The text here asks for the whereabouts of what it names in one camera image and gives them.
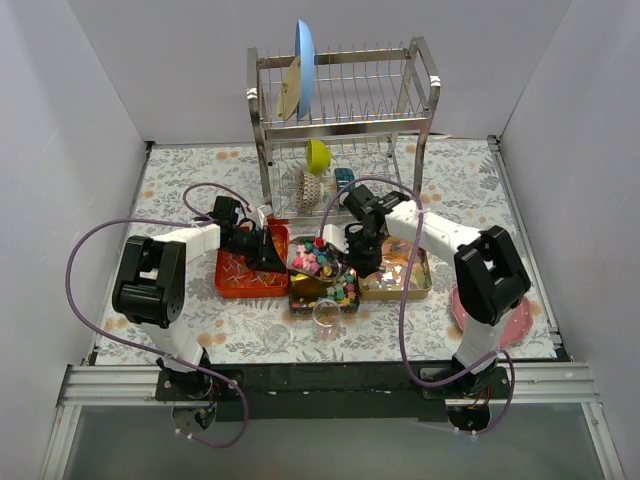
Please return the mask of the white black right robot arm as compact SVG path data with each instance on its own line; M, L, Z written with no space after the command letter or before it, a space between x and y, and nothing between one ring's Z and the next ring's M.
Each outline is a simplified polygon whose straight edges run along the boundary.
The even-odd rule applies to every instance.
M422 388L453 386L464 397L475 397L489 384L499 345L513 311L531 287L531 280L510 234L502 227L467 227L427 211L419 196L401 184L384 197L375 196L357 179L338 191L337 199L360 228L346 232L346 263L361 277L378 271L382 245L390 237L424 249L455 272L459 299L469 318L451 365L439 375L421 379L407 373Z

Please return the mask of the gold tin of candies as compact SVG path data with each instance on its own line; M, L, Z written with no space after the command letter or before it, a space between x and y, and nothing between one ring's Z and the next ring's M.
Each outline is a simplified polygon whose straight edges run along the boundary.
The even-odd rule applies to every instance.
M406 277L409 277L408 299L425 299L432 286L426 251L422 248L418 249L411 269L408 269L412 251L410 242L390 237L383 243L381 251L381 270L359 279L361 299L365 301L400 300Z

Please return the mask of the orange lollipop candy tin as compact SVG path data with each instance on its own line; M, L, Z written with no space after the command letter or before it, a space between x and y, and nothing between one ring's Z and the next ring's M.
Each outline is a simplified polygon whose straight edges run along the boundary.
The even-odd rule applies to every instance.
M289 276L251 270L244 256L218 250L214 285L225 299L282 297L288 293Z

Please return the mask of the star candy tin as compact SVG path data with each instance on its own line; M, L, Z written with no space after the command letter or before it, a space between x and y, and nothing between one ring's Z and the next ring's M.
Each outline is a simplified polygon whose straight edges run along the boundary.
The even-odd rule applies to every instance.
M319 299L335 301L343 314L354 314L360 305L358 277L353 268L332 282L288 270L289 309L296 316L310 316Z

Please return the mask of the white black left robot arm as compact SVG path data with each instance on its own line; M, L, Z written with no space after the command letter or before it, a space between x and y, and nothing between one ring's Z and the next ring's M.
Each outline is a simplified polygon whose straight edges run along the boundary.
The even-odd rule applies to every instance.
M241 216L240 201L216 198L213 210L188 227L156 236L133 235L125 243L112 294L114 310L139 325L163 353L158 365L171 385L193 400L213 386L205 349L181 318L187 265L214 251L241 255L254 271L284 274L267 219L270 207L251 207Z

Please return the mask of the metal scoop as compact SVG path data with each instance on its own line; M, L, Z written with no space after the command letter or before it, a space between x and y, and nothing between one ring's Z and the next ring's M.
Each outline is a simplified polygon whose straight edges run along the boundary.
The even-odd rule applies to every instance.
M287 250L286 267L320 281L332 282L347 271L345 254L314 237L294 238Z

